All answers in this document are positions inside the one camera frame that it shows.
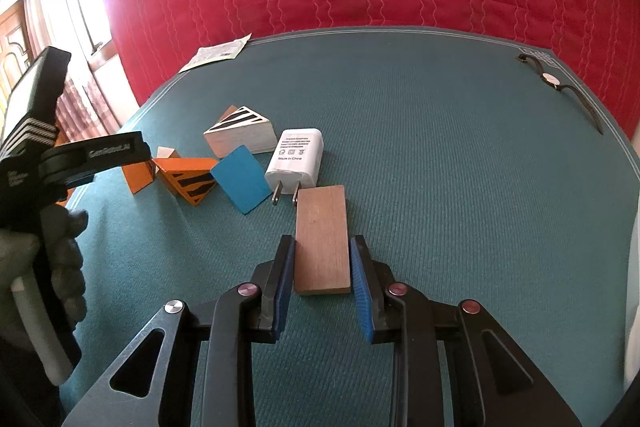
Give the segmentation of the grey gloved left hand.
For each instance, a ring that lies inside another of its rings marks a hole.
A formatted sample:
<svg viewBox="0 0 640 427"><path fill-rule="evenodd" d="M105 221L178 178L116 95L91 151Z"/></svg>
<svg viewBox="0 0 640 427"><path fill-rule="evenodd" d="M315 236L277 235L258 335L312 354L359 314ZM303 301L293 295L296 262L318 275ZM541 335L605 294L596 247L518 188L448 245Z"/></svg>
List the grey gloved left hand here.
<svg viewBox="0 0 640 427"><path fill-rule="evenodd" d="M40 218L40 236L8 230L1 232L1 341L27 352L32 352L34 347L18 313L11 285L17 277L32 269L38 251L47 253L43 272L50 279L49 296L64 307L70 328L74 329L87 315L86 281L82 274L84 257L77 239L88 228L88 212L53 204L41 210Z"/></svg>

